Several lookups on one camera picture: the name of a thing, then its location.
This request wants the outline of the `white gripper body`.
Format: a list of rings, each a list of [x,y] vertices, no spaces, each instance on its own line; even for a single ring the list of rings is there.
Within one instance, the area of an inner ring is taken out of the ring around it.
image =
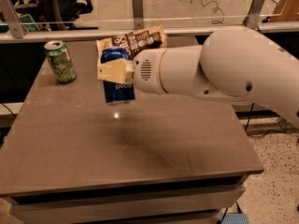
[[[160,79],[160,64],[166,49],[145,49],[135,58],[134,85],[146,93],[165,94]]]

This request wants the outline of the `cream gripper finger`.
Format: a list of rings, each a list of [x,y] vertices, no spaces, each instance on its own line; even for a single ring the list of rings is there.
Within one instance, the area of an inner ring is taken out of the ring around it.
[[[97,67],[97,78],[99,80],[113,83],[132,83],[135,72],[135,63],[125,59],[117,59],[101,63]]]

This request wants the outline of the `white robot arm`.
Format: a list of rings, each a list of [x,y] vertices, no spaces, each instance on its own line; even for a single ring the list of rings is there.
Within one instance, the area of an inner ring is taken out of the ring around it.
[[[221,28],[202,45],[144,49],[131,61],[100,64],[97,78],[147,93],[256,104],[299,127],[299,60],[243,26]]]

